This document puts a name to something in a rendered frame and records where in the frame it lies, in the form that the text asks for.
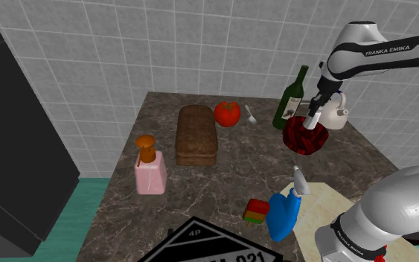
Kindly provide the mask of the white kettle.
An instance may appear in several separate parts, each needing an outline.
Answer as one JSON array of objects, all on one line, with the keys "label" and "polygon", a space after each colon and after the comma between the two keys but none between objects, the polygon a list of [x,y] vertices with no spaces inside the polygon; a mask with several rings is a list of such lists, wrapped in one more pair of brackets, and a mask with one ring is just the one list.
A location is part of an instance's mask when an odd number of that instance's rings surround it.
[{"label": "white kettle", "polygon": [[346,96],[343,92],[337,91],[340,100],[330,100],[322,107],[322,114],[319,123],[329,130],[342,129],[347,120],[349,110],[345,108]]}]

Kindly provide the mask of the white rectangular object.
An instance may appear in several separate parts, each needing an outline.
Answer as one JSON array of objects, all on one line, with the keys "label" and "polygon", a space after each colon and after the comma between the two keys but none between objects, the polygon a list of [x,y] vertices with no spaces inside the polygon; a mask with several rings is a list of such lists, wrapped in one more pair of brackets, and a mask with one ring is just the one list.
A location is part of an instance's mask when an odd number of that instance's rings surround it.
[{"label": "white rectangular object", "polygon": [[317,111],[314,116],[307,116],[303,122],[303,127],[307,130],[314,130],[316,128],[317,123],[319,122],[321,111]]}]

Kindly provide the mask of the green wine bottle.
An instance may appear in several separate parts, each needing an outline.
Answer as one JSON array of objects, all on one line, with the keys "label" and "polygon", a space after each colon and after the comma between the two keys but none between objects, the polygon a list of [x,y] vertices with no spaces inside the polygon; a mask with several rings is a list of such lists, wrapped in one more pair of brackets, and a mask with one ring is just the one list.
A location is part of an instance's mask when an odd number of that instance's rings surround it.
[{"label": "green wine bottle", "polygon": [[272,120],[273,127],[282,130],[287,120],[295,115],[304,96],[303,82],[308,69],[309,67],[307,65],[303,65],[295,81],[284,90]]}]

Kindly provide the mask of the red black patterned bowl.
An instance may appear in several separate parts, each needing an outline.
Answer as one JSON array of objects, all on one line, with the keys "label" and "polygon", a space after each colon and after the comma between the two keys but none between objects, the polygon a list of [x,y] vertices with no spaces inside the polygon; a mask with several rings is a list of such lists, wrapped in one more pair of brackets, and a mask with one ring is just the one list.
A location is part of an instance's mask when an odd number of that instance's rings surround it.
[{"label": "red black patterned bowl", "polygon": [[305,117],[294,116],[286,121],[283,128],[283,142],[295,153],[311,155],[320,150],[329,137],[327,129],[317,123],[313,130],[306,129]]}]

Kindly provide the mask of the silver spoon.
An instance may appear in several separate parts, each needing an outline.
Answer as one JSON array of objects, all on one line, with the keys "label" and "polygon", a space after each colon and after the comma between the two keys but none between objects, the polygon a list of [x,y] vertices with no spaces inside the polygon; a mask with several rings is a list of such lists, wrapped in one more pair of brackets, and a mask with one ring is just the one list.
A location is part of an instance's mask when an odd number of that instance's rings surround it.
[{"label": "silver spoon", "polygon": [[252,123],[252,124],[256,124],[256,123],[257,123],[257,120],[256,120],[256,118],[253,116],[253,114],[252,114],[252,112],[251,112],[251,110],[250,110],[249,106],[248,106],[248,105],[245,105],[245,108],[246,108],[246,111],[249,113],[249,122],[250,122],[250,123]]}]

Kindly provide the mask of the red tomato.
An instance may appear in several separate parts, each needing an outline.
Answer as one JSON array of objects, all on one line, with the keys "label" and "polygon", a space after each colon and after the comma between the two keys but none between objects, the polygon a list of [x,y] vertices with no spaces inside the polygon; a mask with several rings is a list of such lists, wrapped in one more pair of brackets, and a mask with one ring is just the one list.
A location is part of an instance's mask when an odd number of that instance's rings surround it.
[{"label": "red tomato", "polygon": [[240,120],[240,107],[236,102],[223,101],[214,109],[215,121],[222,127],[232,127]]}]

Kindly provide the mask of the blue spray bottle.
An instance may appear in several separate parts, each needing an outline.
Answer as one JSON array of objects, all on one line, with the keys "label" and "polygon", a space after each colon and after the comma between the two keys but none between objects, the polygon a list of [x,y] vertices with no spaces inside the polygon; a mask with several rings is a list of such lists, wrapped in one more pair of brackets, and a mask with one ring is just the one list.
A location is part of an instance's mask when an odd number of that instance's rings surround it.
[{"label": "blue spray bottle", "polygon": [[270,237],[277,242],[290,234],[298,218],[302,197],[310,195],[309,185],[301,169],[295,165],[293,170],[293,186],[273,194],[269,199],[270,210],[266,215],[266,224]]}]

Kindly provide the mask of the brown bread loaf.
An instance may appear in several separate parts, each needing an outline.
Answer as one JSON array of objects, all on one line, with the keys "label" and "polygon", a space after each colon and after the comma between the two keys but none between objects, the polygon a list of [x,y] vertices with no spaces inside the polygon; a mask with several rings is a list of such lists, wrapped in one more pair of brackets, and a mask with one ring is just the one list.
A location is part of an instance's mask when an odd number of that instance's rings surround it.
[{"label": "brown bread loaf", "polygon": [[183,166],[213,166],[217,162],[218,139],[215,117],[203,105],[183,106],[176,130],[176,163]]}]

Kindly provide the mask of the red yellow green ice lolly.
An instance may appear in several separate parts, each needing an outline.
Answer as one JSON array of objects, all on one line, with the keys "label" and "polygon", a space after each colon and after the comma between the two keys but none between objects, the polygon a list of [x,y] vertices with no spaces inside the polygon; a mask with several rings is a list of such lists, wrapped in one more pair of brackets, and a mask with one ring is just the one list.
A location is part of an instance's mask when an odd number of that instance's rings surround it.
[{"label": "red yellow green ice lolly", "polygon": [[267,201],[250,199],[242,216],[243,220],[248,222],[246,228],[249,228],[253,223],[261,224],[265,220],[269,210],[270,204]]}]

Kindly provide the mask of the black white printed flat box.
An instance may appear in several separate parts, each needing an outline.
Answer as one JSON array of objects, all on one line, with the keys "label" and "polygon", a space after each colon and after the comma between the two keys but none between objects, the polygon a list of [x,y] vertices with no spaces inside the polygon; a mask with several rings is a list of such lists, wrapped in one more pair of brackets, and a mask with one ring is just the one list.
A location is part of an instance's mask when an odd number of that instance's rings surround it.
[{"label": "black white printed flat box", "polygon": [[283,255],[192,217],[137,262],[283,262]]}]

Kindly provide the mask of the pink soap dispenser orange pump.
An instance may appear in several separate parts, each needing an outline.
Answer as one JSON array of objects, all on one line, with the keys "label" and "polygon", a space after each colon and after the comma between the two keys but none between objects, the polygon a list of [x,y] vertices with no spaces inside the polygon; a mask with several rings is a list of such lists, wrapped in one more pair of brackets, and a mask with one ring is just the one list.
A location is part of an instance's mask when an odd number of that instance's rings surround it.
[{"label": "pink soap dispenser orange pump", "polygon": [[138,194],[160,195],[165,192],[167,171],[161,151],[154,148],[152,135],[141,135],[135,140],[140,151],[134,165]]}]

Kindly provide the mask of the black refrigerator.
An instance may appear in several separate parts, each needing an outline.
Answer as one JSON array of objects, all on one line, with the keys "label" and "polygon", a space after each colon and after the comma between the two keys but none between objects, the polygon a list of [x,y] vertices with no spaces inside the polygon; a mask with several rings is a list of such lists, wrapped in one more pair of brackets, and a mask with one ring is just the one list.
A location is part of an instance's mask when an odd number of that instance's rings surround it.
[{"label": "black refrigerator", "polygon": [[34,255],[79,175],[0,34],[0,258]]}]

